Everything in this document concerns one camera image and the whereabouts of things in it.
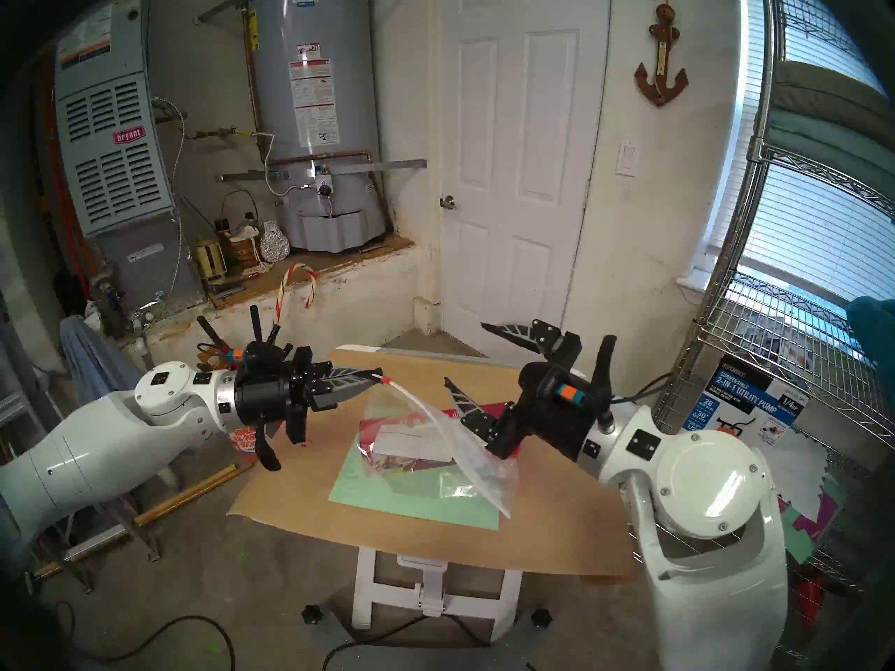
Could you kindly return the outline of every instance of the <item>wall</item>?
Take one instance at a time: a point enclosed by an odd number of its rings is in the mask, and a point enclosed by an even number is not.
[[[647,28],[653,0],[612,0],[609,58],[585,222],[564,329],[583,340],[577,367],[593,369],[603,334],[616,334],[613,388],[632,394],[671,369],[695,315],[675,279],[687,272],[711,209],[733,115],[738,0],[670,0],[680,40],[670,78],[690,85],[656,108],[633,72],[655,66]],[[618,146],[640,149],[636,177],[615,174]]]
[[[235,124],[254,129],[248,76],[245,70],[243,22],[238,9],[227,9],[210,22],[193,25],[192,19],[224,0],[150,0],[150,90],[187,113],[187,130],[214,130]],[[171,171],[180,131],[174,125],[159,128],[168,172]],[[186,141],[177,170],[176,190],[208,218],[219,217],[220,204],[230,190],[245,188],[258,203],[261,220],[275,219],[273,197],[263,182],[222,184],[214,176],[261,168],[254,142],[235,136]],[[227,199],[225,215],[231,225],[241,222],[252,205],[244,192]],[[192,231],[208,230],[189,209],[184,220]]]
[[[305,282],[286,292],[286,315],[277,338],[280,345],[310,346],[317,360],[342,344],[382,345],[414,326],[413,297],[420,250],[410,248],[370,259],[326,274],[318,280],[312,306],[304,310],[310,294]],[[277,294],[259,298],[257,304],[264,331],[273,324]],[[155,363],[184,361],[196,363],[196,345],[208,335],[196,324],[204,314],[211,326],[233,346],[251,340],[249,302],[221,312],[199,306],[178,313],[147,333]],[[128,352],[143,368],[133,348]]]
[[[63,316],[52,284],[56,258],[38,209],[25,72],[0,104],[0,290],[31,362],[64,370],[56,352]]]
[[[385,174],[398,232],[421,250],[418,294],[441,302],[441,0],[372,0],[373,68],[383,160],[426,158]]]

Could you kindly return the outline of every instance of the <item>cardboard box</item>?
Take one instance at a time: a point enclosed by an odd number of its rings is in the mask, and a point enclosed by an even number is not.
[[[797,387],[724,355],[684,421],[684,430],[720,430],[749,446],[773,445],[807,403],[807,395]]]

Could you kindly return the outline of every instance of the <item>wooden anchor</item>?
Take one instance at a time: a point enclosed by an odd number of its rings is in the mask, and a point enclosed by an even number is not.
[[[659,17],[659,23],[650,26],[650,35],[656,39],[656,73],[653,78],[654,83],[649,83],[649,74],[646,72],[644,63],[640,62],[637,71],[633,73],[633,77],[637,82],[637,87],[642,91],[644,96],[650,99],[656,107],[662,107],[668,101],[677,98],[681,91],[689,83],[687,80],[687,72],[683,69],[678,72],[675,77],[674,86],[669,88],[666,84],[668,80],[668,54],[675,40],[680,38],[680,31],[671,24],[674,21],[674,9],[665,0],[663,5],[656,7],[656,16]]]

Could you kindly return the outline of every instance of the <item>window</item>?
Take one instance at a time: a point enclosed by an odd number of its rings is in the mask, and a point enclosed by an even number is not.
[[[786,57],[827,67],[884,94],[854,42],[819,0],[782,0],[788,16]],[[745,173],[762,83],[762,0],[745,0],[740,91],[742,114],[735,129],[726,181],[703,237],[697,267],[711,270],[727,233]],[[844,306],[855,297],[895,297],[895,226],[882,212],[820,180],[771,166],[741,265],[799,292]]]

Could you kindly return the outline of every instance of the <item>clear plastic bag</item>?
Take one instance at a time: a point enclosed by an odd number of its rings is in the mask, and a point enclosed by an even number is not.
[[[426,413],[388,385],[371,391],[358,449],[371,471],[382,476],[396,493],[415,497],[479,495]]]
[[[426,497],[488,499],[506,517],[516,492],[516,459],[501,460],[464,428],[455,412],[442,412],[398,385],[378,387],[371,408],[376,418],[361,422],[358,447],[396,492]],[[406,474],[425,471],[425,478]]]

